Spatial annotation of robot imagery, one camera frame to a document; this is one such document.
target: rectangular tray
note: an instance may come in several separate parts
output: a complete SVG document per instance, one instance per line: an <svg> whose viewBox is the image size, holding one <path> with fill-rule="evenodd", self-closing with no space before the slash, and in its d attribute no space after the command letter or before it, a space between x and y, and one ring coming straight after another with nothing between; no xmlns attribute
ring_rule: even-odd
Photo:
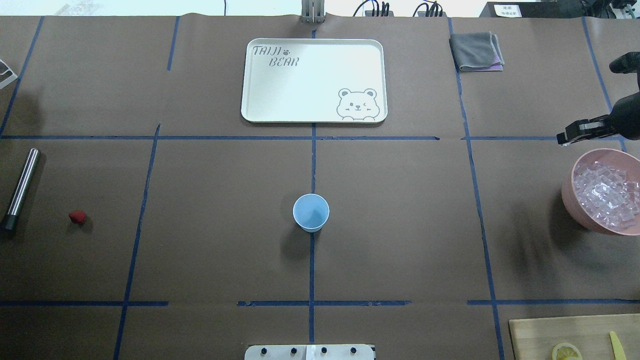
<svg viewBox="0 0 640 360"><path fill-rule="evenodd" d="M254 39L246 47L241 113L250 122L381 122L387 117L382 45Z"/></svg>

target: bear illustration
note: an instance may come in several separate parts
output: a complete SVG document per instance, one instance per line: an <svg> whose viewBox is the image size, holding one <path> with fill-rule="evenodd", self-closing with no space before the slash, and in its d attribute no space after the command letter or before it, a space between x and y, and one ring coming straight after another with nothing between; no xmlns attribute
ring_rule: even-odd
<svg viewBox="0 0 640 360"><path fill-rule="evenodd" d="M363 92L352 92L349 89L342 89L338 92L340 105L338 105L338 115L343 120L364 120L374 121L380 113L380 108L376 104L376 91L367 89Z"/></svg>

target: metal rod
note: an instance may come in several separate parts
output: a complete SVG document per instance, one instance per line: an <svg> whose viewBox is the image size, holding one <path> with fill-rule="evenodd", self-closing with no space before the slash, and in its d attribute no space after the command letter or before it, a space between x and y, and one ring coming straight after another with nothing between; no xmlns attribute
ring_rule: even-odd
<svg viewBox="0 0 640 360"><path fill-rule="evenodd" d="M13 199L11 200L9 208L6 210L6 215L4 216L2 221L2 228L4 230L15 230L15 227L18 223L18 215L20 215L20 209L27 194L27 189L29 188L31 177L33 176L33 172L36 169L39 156L40 151L38 149L34 148L29 150L27 159L24 162L24 167L22 168L22 174L20 175L18 184L15 186Z"/></svg>

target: knife blade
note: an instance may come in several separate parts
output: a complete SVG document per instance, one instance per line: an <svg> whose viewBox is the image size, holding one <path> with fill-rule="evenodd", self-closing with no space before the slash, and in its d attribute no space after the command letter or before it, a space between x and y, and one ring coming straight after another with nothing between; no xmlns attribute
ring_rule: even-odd
<svg viewBox="0 0 640 360"><path fill-rule="evenodd" d="M620 343L620 339L618 339L618 335L615 332L609 332L609 337L611 338L611 347L613 348L613 357L616 360L627 360L627 356L625 355L624 349L622 349L622 344Z"/></svg>

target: lemon slice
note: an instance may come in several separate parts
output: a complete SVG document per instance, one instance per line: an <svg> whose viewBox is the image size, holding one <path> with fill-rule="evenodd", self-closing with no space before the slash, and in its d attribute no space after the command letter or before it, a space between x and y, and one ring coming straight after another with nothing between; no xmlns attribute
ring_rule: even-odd
<svg viewBox="0 0 640 360"><path fill-rule="evenodd" d="M572 344L560 343L551 350L551 360L582 360L582 354Z"/></svg>

